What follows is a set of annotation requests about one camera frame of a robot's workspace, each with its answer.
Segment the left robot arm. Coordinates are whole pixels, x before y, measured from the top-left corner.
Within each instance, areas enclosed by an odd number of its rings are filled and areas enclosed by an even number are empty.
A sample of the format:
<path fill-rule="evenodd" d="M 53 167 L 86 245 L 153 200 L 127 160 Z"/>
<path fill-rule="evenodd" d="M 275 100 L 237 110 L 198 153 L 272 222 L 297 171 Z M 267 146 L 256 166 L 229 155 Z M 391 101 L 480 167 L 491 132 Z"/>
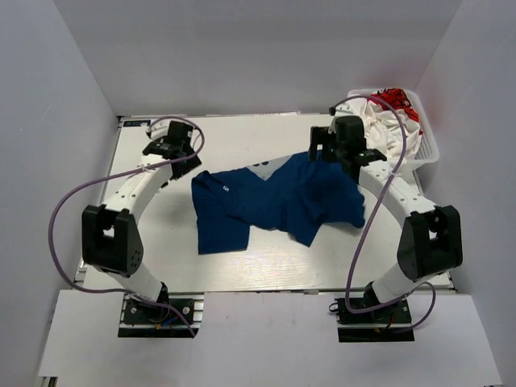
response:
<path fill-rule="evenodd" d="M 143 312 L 152 321 L 169 316 L 170 301 L 164 284 L 144 265 L 144 245 L 138 223 L 150 201 L 170 181 L 177 180 L 201 161 L 192 145 L 198 127 L 185 119 L 164 117 L 167 127 L 145 132 L 150 142 L 134 171 L 101 205 L 87 206 L 81 215 L 84 262 L 116 280 L 132 297 L 145 299 Z"/>

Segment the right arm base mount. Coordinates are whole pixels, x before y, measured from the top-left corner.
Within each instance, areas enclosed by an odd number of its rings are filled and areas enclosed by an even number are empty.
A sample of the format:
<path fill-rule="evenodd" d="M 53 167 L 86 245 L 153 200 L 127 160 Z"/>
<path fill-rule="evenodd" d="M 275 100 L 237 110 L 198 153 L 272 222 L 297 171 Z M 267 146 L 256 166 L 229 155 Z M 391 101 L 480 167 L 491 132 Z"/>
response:
<path fill-rule="evenodd" d="M 340 343 L 414 342 L 412 317 L 407 301 L 367 314 L 352 314 L 344 298 L 336 298 L 328 307 L 336 315 Z"/>

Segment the blue t shirt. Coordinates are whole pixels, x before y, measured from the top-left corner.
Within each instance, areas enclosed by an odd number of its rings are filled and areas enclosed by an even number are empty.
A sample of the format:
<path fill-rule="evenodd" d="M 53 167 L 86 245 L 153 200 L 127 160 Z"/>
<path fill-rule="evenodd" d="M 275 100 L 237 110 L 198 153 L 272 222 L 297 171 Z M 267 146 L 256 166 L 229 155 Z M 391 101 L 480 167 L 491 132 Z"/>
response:
<path fill-rule="evenodd" d="M 306 152 L 218 173 L 203 171 L 191 191 L 198 253 L 247 249 L 251 227 L 279 230 L 309 247 L 324 223 L 365 225 L 364 196 L 340 164 Z"/>

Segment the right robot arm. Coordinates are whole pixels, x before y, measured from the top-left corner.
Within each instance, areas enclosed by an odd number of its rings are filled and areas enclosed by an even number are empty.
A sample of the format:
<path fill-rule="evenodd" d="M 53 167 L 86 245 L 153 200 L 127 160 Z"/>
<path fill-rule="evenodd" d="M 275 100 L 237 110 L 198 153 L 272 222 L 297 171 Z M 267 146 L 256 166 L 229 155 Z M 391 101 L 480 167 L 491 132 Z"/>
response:
<path fill-rule="evenodd" d="M 367 233 L 363 191 L 377 197 L 401 225 L 396 264 L 370 282 L 361 307 L 380 322 L 393 305 L 435 275 L 462 264 L 460 215 L 419 197 L 378 149 L 370 148 L 355 115 L 312 127 L 306 152 L 226 172 L 199 173 L 191 182 L 198 252 L 243 251 L 251 227 L 283 231 L 310 246 L 325 223 L 346 223 Z"/>

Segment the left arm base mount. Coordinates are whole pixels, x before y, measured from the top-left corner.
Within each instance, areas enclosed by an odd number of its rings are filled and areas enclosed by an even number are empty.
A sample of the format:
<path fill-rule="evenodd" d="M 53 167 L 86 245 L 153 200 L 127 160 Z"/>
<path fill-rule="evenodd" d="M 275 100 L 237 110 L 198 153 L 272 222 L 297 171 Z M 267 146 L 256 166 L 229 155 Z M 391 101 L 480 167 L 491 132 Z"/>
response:
<path fill-rule="evenodd" d="M 202 322 L 204 296 L 201 294 L 173 294 L 169 295 L 169 304 L 190 325 L 195 334 Z M 143 339 L 192 339 L 189 328 L 175 312 L 136 301 L 134 298 L 124 297 L 120 319 L 119 338 Z"/>

